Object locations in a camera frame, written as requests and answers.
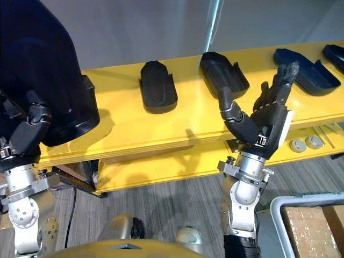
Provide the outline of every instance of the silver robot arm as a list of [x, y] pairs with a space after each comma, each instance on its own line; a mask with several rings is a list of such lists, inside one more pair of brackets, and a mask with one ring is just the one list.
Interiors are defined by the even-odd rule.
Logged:
[[218, 169], [226, 178], [222, 189], [221, 225], [226, 257], [260, 257], [254, 209], [269, 177], [274, 172], [265, 162], [282, 145], [293, 117], [285, 102], [298, 73], [298, 63], [280, 66], [270, 88], [262, 84], [262, 94], [248, 117], [233, 101], [230, 88], [219, 92], [219, 106], [225, 125], [243, 147], [235, 159], [220, 161]]
[[5, 176], [9, 194], [2, 204], [8, 205], [15, 229], [15, 256], [41, 256], [55, 251], [59, 227], [48, 188], [59, 183], [59, 176], [47, 177], [35, 164], [15, 167]]

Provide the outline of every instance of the gray carpet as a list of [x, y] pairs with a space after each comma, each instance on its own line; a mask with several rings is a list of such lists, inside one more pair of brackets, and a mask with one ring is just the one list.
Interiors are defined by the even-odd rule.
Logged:
[[[344, 157], [337, 160], [322, 157], [271, 168], [275, 176], [262, 195], [258, 210], [267, 209], [277, 196], [344, 191]], [[200, 229], [206, 254], [223, 257], [219, 220], [222, 179], [222, 176], [208, 176], [120, 190], [110, 193], [106, 199], [78, 191], [69, 246], [97, 240], [108, 220], [130, 212], [144, 221], [147, 238], [172, 241], [179, 227], [191, 225]], [[72, 189], [54, 193], [60, 232], [67, 229], [72, 195]], [[12, 257], [13, 238], [13, 230], [0, 232], [0, 257]], [[64, 241], [65, 235], [59, 234], [57, 249], [63, 248]]]

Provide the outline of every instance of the gray wall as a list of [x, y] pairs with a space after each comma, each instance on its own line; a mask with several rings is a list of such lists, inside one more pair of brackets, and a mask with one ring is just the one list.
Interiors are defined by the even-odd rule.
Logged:
[[[81, 68], [201, 54], [218, 2], [41, 1], [69, 32]], [[344, 39], [343, 0], [224, 1], [213, 51]]]

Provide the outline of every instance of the yellow table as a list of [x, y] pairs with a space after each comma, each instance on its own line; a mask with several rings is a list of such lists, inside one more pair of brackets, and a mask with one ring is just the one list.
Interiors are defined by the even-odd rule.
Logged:
[[[329, 42], [285, 46], [307, 56], [321, 59], [344, 84], [343, 75], [321, 54]], [[344, 46], [344, 41], [333, 42]], [[276, 47], [225, 52], [239, 66], [250, 83], [249, 90], [237, 99], [242, 110], [251, 114], [260, 95], [263, 81], [272, 82], [276, 74], [273, 53]], [[231, 139], [233, 136], [221, 119], [218, 101], [209, 93], [199, 74], [200, 56], [161, 61], [173, 74], [178, 105], [165, 114], [149, 114], [144, 110], [139, 88], [143, 63], [126, 66], [87, 69], [96, 87], [100, 124], [91, 132], [57, 147], [41, 145], [41, 166], [102, 159], [106, 157], [156, 151], [159, 149]], [[287, 106], [295, 110], [291, 130], [341, 121], [344, 118], [344, 87], [322, 97], [292, 87]]]
[[[312, 62], [321, 59], [327, 69], [341, 81], [341, 84], [344, 84], [343, 74], [322, 56], [321, 50], [326, 44], [344, 46], [344, 41], [278, 47], [286, 47], [302, 53]], [[273, 54], [278, 47], [222, 53], [232, 63], [239, 62], [241, 70], [250, 83], [248, 91], [237, 99], [241, 109], [248, 114], [251, 114], [253, 103], [260, 95], [261, 83], [268, 81], [271, 84], [273, 76], [277, 73]], [[96, 87], [101, 122], [89, 133], [64, 145], [56, 147], [41, 145], [40, 166], [49, 167], [101, 159], [98, 192], [213, 174], [218, 159], [224, 159], [228, 154], [224, 140], [234, 137], [221, 119], [217, 99], [212, 97], [202, 80], [199, 71], [200, 57], [191, 56], [161, 61], [173, 74], [178, 94], [176, 109], [165, 114], [149, 114], [143, 107], [139, 88], [140, 70], [143, 63], [82, 71], [83, 74], [89, 76]], [[312, 126], [343, 121], [343, 100], [343, 86], [331, 94], [316, 97], [306, 94], [298, 85], [294, 85], [286, 103], [290, 110], [295, 111], [290, 130], [296, 130], [295, 134], [301, 133], [302, 135], [299, 129], [306, 128], [307, 133], [314, 134]], [[338, 135], [340, 137], [334, 139], [335, 148], [323, 148], [321, 152], [299, 154], [297, 158], [276, 153], [270, 163], [281, 163], [343, 151], [344, 142], [341, 134]], [[140, 156], [146, 152], [158, 152], [193, 145], [195, 147], [190, 150], [174, 153], [181, 156], [190, 155], [190, 157], [197, 153], [199, 159], [197, 168], [194, 167], [193, 171], [192, 162], [187, 162], [188, 159], [180, 161], [180, 164], [185, 163], [185, 167], [179, 174], [176, 170], [180, 170], [181, 167], [174, 162], [168, 163], [168, 167], [160, 167], [159, 160], [179, 159], [178, 157], [173, 158], [172, 154], [122, 162], [121, 164], [111, 164], [107, 159], [123, 155]], [[142, 167], [141, 161], [145, 162], [147, 167], [148, 165], [153, 166], [152, 170], [155, 168], [170, 172], [165, 171], [164, 176], [156, 173], [156, 176], [151, 177], [148, 171], [142, 170], [140, 173], [142, 180], [127, 182], [127, 175], [133, 173], [137, 176], [137, 168]], [[116, 178], [116, 182], [110, 180], [111, 178]]]

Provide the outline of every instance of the gray knob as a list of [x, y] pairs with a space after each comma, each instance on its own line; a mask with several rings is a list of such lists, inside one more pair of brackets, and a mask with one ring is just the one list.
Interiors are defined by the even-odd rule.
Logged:
[[319, 137], [314, 135], [306, 138], [306, 144], [312, 149], [319, 149], [324, 145], [323, 141]]
[[291, 140], [289, 146], [294, 152], [298, 153], [304, 152], [307, 149], [307, 145], [299, 139]]

